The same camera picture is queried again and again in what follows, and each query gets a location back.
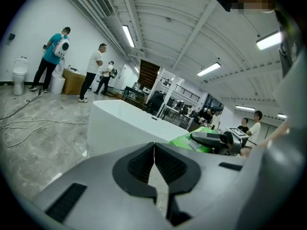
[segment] railing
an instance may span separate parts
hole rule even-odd
[[[162,84],[164,84],[165,86],[171,86],[172,84],[172,81],[171,80],[168,80],[168,79],[165,79],[165,78],[161,78],[160,80],[162,82]],[[200,99],[200,97],[194,93],[192,93],[191,91],[188,91],[187,89],[179,86],[178,84],[176,84],[176,87],[175,87],[175,91],[177,91],[178,93],[198,102],[198,100]]]

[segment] man in teal shirt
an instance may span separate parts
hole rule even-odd
[[[57,57],[53,54],[53,47],[57,44],[58,41],[60,41],[62,38],[67,38],[67,35],[71,32],[71,29],[69,27],[65,27],[61,33],[54,34],[49,42],[47,43],[47,49],[44,53],[44,56],[39,64],[38,70],[35,74],[33,85],[30,88],[30,91],[35,91],[36,86],[38,84],[38,81],[42,77],[45,69],[47,69],[45,82],[43,84],[44,92],[47,92],[48,86],[50,84],[51,75],[57,64],[59,64],[59,61],[61,60],[60,57]]]

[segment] black pants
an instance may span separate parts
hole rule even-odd
[[[102,79],[100,80],[100,82],[98,84],[98,88],[97,88],[96,92],[98,93],[100,88],[101,88],[101,86],[103,84],[105,84],[105,89],[104,89],[102,94],[106,94],[106,92],[107,92],[107,85],[109,84],[109,81],[110,81],[110,77],[102,77]]]
[[[56,66],[57,66],[56,64],[52,64],[52,63],[46,61],[45,59],[42,59],[40,64],[39,64],[38,70],[35,74],[32,87],[35,87],[38,84],[38,81],[40,80],[40,78],[42,77],[45,69],[47,68],[47,73],[46,73],[46,77],[45,77],[45,82],[43,84],[43,89],[48,89],[48,86],[49,86],[50,80],[51,80],[51,76],[52,76],[52,72],[54,71]]]
[[[86,73],[85,80],[84,80],[82,87],[81,87],[81,90],[80,90],[80,99],[81,100],[84,99],[84,95],[85,95],[87,89],[91,86],[95,76],[96,76],[95,73],[91,73],[91,72]]]

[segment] man in white shirt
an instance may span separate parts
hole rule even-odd
[[[213,130],[218,130],[219,129],[220,123],[221,123],[220,119],[221,119],[220,111],[216,110],[215,111],[215,115],[212,116],[211,123],[210,123],[210,125],[212,126]]]
[[[106,51],[106,45],[101,44],[97,51],[95,51],[88,62],[87,70],[86,70],[86,77],[82,84],[80,90],[80,98],[79,102],[87,102],[84,98],[84,95],[87,89],[91,86],[100,66],[102,66],[102,56],[101,54]]]
[[[114,61],[110,61],[109,62],[109,66],[107,67],[106,71],[102,71],[101,74],[102,74],[102,78],[99,82],[99,85],[98,85],[98,88],[97,90],[94,92],[94,94],[98,94],[99,93],[99,90],[101,88],[101,86],[103,84],[105,84],[105,88],[104,88],[104,91],[102,92],[103,95],[106,95],[106,92],[107,92],[107,86],[109,84],[109,81],[110,81],[110,71],[113,69],[113,65],[114,65]]]
[[[260,120],[262,119],[262,112],[261,111],[255,111],[254,113],[254,121],[256,122],[252,128],[250,128],[246,134],[249,135],[248,141],[246,143],[246,146],[252,147],[255,146],[256,140],[258,138],[259,132],[260,132]]]

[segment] fluorescent light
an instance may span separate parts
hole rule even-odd
[[[212,66],[210,66],[207,69],[205,69],[205,70],[201,71],[200,73],[198,73],[197,76],[201,77],[201,76],[203,76],[203,75],[205,75],[205,74],[207,74],[207,73],[209,73],[209,72],[211,72],[211,71],[213,71],[215,69],[218,69],[219,67],[221,67],[221,65],[219,63],[215,62]]]
[[[252,107],[246,107],[246,106],[240,106],[240,105],[236,105],[236,108],[238,109],[243,109],[243,110],[249,110],[249,111],[255,111],[255,108]]]
[[[258,40],[256,42],[256,45],[260,50],[263,50],[273,45],[280,44],[281,42],[282,42],[282,34],[280,32],[275,32]]]
[[[129,30],[129,27],[128,27],[127,25],[123,25],[123,29],[124,29],[124,32],[125,32],[125,34],[126,34],[126,37],[128,38],[128,41],[129,41],[129,43],[130,43],[130,46],[134,48],[135,45],[134,45],[134,42],[133,42],[133,39],[132,39],[130,30]]]
[[[286,118],[287,118],[287,116],[286,116],[286,115],[281,114],[281,113],[279,113],[277,116],[278,116],[278,117],[280,117],[280,118],[283,118],[283,119],[286,119]]]

